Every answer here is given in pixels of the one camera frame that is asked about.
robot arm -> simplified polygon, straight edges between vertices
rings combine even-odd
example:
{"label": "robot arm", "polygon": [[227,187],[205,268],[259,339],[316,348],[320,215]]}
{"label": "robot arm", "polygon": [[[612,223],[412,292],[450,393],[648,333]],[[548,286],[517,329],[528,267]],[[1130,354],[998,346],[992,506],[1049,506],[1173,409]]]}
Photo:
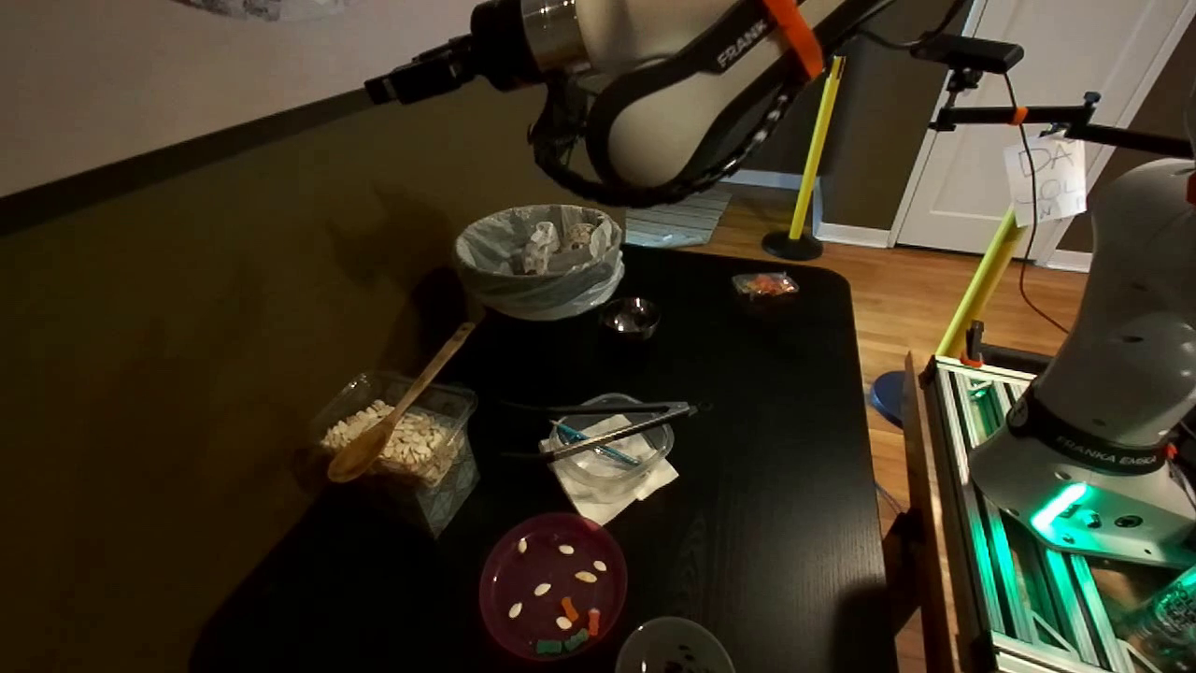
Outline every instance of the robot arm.
{"label": "robot arm", "polygon": [[[836,49],[886,4],[802,0],[798,14]],[[498,91],[544,88],[536,162],[617,207],[713,187],[810,81],[767,0],[490,0],[471,34],[366,94],[412,106],[475,76]]]}
{"label": "robot arm", "polygon": [[1105,204],[1080,321],[970,483],[1058,550],[1190,567],[1196,494],[1168,435],[1196,405],[1193,162],[1140,166]]}

yellow pole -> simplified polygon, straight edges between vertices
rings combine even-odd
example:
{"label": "yellow pole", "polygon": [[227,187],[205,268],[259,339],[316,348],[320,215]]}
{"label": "yellow pole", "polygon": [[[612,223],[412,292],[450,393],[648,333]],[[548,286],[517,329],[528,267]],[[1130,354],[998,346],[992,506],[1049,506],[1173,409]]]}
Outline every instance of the yellow pole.
{"label": "yellow pole", "polygon": [[982,316],[988,301],[998,292],[1000,273],[1010,268],[1010,260],[1015,250],[1024,228],[1015,228],[1015,215],[1007,209],[995,238],[988,243],[970,286],[964,292],[964,301],[958,304],[958,316],[949,318],[942,339],[937,339],[937,354],[958,361],[964,348],[964,333],[970,329],[974,316]]}
{"label": "yellow pole", "polygon": [[827,136],[828,136],[828,120],[833,120],[833,106],[836,106],[836,88],[842,81],[843,81],[843,56],[833,56],[828,76],[821,81],[821,101],[820,101],[820,118],[813,118],[806,166],[798,172],[798,191],[796,191],[796,207],[793,207],[793,221],[790,221],[790,238],[798,238],[806,231],[810,200],[813,200],[813,182],[820,182],[820,166],[821,166],[821,149],[827,149]]}

black table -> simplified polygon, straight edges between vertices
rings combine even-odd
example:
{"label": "black table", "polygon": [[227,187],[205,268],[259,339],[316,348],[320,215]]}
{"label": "black table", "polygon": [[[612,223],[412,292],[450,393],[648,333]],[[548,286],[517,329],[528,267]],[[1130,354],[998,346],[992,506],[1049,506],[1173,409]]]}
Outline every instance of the black table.
{"label": "black table", "polygon": [[480,567],[499,533],[568,501],[541,465],[504,459],[544,435],[509,402],[594,393],[701,413],[675,424],[681,483],[610,524],[633,572],[617,636],[564,671],[612,671],[619,636],[663,612],[716,632],[741,673],[894,671],[850,286],[790,268],[798,295],[741,301],[749,268],[767,267],[627,250],[619,292],[663,308],[644,348],[592,316],[485,318],[446,376],[483,402],[483,483],[457,524],[435,541],[334,490],[214,616],[194,671],[513,671],[480,627]]}

wooden stick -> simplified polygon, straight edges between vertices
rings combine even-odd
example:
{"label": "wooden stick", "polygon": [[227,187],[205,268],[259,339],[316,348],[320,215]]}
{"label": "wooden stick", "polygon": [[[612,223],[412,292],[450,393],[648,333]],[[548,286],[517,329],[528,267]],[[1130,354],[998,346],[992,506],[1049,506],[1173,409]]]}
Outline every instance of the wooden stick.
{"label": "wooden stick", "polygon": [[1010,268],[1010,260],[1015,256],[1015,238],[1019,238],[1019,223],[1015,223],[1015,209],[1007,209],[995,238],[988,243],[974,273],[970,273],[970,286],[964,292],[964,301],[958,304],[958,316],[949,318],[934,354],[945,354],[945,361],[959,361],[964,351],[964,333],[974,318],[982,318],[988,311],[988,301],[995,301],[1007,268]]}
{"label": "wooden stick", "polygon": [[471,339],[475,326],[480,326],[475,318],[461,321],[457,333],[436,348],[436,354],[402,390],[396,409],[381,424],[375,424],[369,430],[362,430],[360,438],[351,438],[343,450],[334,453],[328,483],[351,483],[375,468],[376,453],[392,443],[409,409],[427,393],[427,385],[436,382],[436,376],[453,364],[453,354]]}

door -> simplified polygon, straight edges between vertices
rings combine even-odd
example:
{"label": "door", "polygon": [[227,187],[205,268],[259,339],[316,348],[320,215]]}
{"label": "door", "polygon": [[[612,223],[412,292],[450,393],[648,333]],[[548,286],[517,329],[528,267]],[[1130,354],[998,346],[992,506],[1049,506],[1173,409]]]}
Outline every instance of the door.
{"label": "door", "polygon": [[[964,34],[1024,45],[1010,70],[1019,106],[1080,106],[1094,91],[1092,124],[1130,129],[1193,13],[1196,0],[974,0]],[[998,76],[982,76],[958,106],[1010,106],[1010,94]],[[1007,124],[926,130],[897,209],[897,243],[980,256],[1010,207],[1007,147],[1015,142]],[[1092,187],[1112,149],[1085,149]],[[1033,260],[1049,260],[1064,228],[1044,221]]]}

